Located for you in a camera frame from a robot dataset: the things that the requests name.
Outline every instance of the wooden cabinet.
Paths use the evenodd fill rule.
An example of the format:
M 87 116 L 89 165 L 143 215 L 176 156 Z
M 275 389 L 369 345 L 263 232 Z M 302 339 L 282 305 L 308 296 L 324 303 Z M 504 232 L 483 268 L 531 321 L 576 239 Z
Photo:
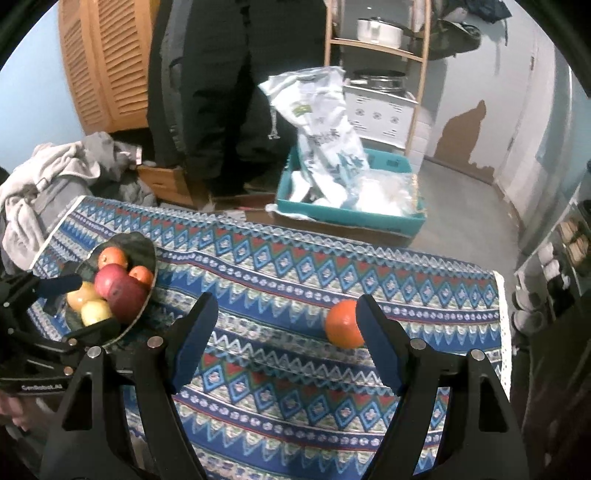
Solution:
M 60 0 L 61 52 L 84 131 L 148 126 L 155 0 Z

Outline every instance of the white pot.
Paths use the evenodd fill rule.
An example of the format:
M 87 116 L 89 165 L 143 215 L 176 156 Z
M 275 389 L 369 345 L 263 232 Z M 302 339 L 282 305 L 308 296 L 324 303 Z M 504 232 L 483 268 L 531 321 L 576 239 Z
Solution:
M 357 20 L 357 40 L 400 48 L 402 28 L 398 28 L 379 18 L 360 18 Z

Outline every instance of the cooking pot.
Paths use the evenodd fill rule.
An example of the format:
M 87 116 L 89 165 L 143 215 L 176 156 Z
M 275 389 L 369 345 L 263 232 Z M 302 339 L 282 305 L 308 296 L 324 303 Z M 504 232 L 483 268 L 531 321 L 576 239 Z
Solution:
M 406 30 L 405 26 L 385 21 L 381 17 L 357 20 L 357 39 L 367 43 L 400 48 Z
M 363 69 L 353 72 L 353 80 L 350 84 L 398 95 L 406 91 L 405 81 L 406 75 L 396 70 Z

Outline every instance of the plastic bag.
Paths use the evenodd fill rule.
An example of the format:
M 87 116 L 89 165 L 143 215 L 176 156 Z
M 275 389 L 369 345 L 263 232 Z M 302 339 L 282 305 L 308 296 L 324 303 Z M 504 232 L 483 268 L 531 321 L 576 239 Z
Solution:
M 390 216 L 419 213 L 418 181 L 413 173 L 368 170 L 355 177 L 353 210 Z
M 369 170 L 347 119 L 344 74 L 340 67 L 318 67 L 271 76 L 259 85 L 271 107 L 298 129 L 303 177 L 336 207 L 349 197 L 357 174 Z

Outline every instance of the box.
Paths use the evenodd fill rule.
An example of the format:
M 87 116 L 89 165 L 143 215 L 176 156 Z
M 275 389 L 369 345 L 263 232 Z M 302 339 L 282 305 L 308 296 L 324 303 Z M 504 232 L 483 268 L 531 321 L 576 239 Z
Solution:
M 400 173 L 411 173 L 408 160 L 402 155 L 372 150 L 366 148 L 369 166 L 375 170 L 395 171 Z M 281 174 L 281 180 L 277 189 L 275 202 L 282 213 L 300 213 L 315 220 L 337 225 L 358 226 L 375 230 L 383 230 L 397 233 L 399 235 L 414 237 L 427 219 L 426 213 L 417 213 L 408 217 L 393 215 L 381 215 L 379 213 L 357 212 L 334 207 L 324 207 L 309 203 L 290 202 L 291 195 L 291 172 L 300 169 L 300 158 L 297 147 L 291 149 L 287 159 L 287 165 Z M 418 200 L 419 211 L 424 212 L 423 199 Z
M 361 138 L 406 149 L 418 105 L 410 93 L 403 98 L 351 85 L 345 85 L 343 91 L 347 117 Z

